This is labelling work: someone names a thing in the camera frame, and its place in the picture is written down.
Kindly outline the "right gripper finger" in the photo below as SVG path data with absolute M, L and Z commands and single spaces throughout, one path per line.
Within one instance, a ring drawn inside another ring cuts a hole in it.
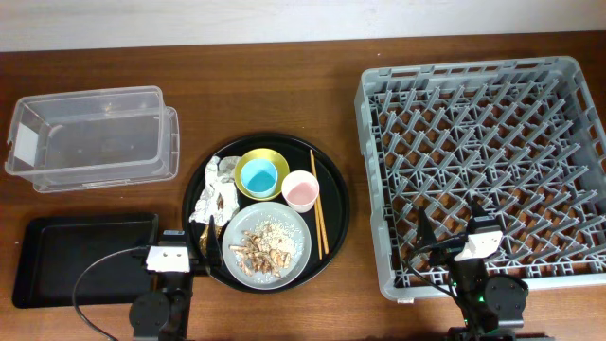
M 483 207 L 481 207 L 474 198 L 471 198 L 468 201 L 468 204 L 471 208 L 472 216 L 475 219 L 489 216 L 489 213 Z
M 419 209 L 418 218 L 419 221 L 417 224 L 416 233 L 417 247 L 425 247 L 435 244 L 437 239 L 434 233 L 434 228 L 425 212 L 424 207 Z

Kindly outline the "gold snack wrapper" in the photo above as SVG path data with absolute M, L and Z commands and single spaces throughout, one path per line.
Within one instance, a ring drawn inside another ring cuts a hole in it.
M 215 235 L 217 238 L 221 236 L 223 228 L 221 226 L 215 226 Z M 208 226 L 204 225 L 203 233 L 199 239 L 199 245 L 201 248 L 202 254 L 205 256 L 207 254 L 207 237 L 208 237 Z

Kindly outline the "white paper napkin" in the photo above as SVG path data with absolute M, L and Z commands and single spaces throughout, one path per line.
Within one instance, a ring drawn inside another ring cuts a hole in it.
M 225 226 L 238 213 L 235 170 L 240 160 L 239 156 L 211 157 L 204 171 L 205 188 L 189 215 L 190 223 L 209 224 L 213 218 L 215 226 Z

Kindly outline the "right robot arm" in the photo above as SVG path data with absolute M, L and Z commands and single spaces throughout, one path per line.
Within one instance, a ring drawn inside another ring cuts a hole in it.
M 417 246 L 406 266 L 417 278 L 424 279 L 411 259 L 428 254 L 430 266 L 447 268 L 448 288 L 438 290 L 453 299 L 465 325 L 450 328 L 446 340 L 518 340 L 515 331 L 524 326 L 528 285 L 511 275 L 488 273 L 485 259 L 497 251 L 505 229 L 475 201 L 470 207 L 466 229 L 443 241 L 437 240 L 425 210 L 420 209 Z

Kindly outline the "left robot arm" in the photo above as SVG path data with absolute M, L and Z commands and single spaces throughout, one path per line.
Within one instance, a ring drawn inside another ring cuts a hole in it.
M 129 311 L 134 340 L 185 340 L 193 297 L 193 279 L 209 276 L 223 265 L 223 255 L 215 231 L 209 221 L 207 254 L 193 258 L 189 231 L 165 231 L 159 242 L 147 245 L 140 253 L 142 266 L 152 275 L 150 290 L 139 296 Z

